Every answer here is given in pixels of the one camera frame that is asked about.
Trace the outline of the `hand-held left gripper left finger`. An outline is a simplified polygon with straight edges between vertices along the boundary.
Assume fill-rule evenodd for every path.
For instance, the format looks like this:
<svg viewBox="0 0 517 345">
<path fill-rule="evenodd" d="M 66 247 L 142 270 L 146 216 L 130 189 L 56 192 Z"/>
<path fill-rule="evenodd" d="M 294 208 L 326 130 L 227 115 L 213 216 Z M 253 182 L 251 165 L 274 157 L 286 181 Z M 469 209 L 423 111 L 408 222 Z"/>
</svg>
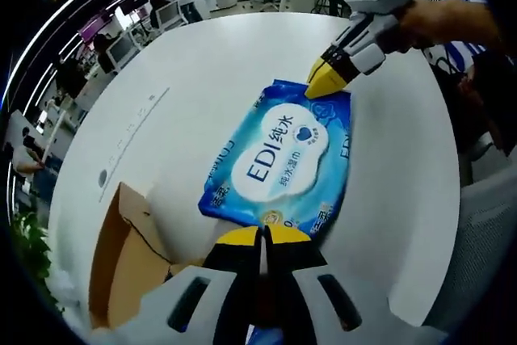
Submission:
<svg viewBox="0 0 517 345">
<path fill-rule="evenodd" d="M 259 227 L 220 236 L 203 265 L 190 265 L 141 298 L 135 317 L 97 329 L 93 344 L 244 344 L 259 280 Z"/>
</svg>

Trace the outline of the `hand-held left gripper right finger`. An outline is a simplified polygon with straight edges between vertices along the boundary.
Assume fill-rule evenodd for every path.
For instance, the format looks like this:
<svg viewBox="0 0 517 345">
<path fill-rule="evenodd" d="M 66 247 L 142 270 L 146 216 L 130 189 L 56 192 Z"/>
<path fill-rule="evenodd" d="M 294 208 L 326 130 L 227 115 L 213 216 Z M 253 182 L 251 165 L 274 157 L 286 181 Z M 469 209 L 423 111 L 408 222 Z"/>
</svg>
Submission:
<svg viewBox="0 0 517 345">
<path fill-rule="evenodd" d="M 413 326 L 374 284 L 327 263 L 298 229 L 264 229 L 268 275 L 286 344 L 440 344 L 447 335 Z"/>
</svg>

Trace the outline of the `person's right hand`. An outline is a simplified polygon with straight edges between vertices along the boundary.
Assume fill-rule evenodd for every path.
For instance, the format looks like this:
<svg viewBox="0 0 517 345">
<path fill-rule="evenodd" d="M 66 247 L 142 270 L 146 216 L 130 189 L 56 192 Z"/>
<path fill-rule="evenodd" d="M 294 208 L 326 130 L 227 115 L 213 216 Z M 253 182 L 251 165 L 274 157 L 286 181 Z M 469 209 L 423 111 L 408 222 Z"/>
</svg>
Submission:
<svg viewBox="0 0 517 345">
<path fill-rule="evenodd" d="M 443 41 L 446 36 L 448 6 L 446 2 L 410 0 L 395 11 L 398 21 L 398 48 L 406 53 L 411 48 L 426 48 Z"/>
</svg>

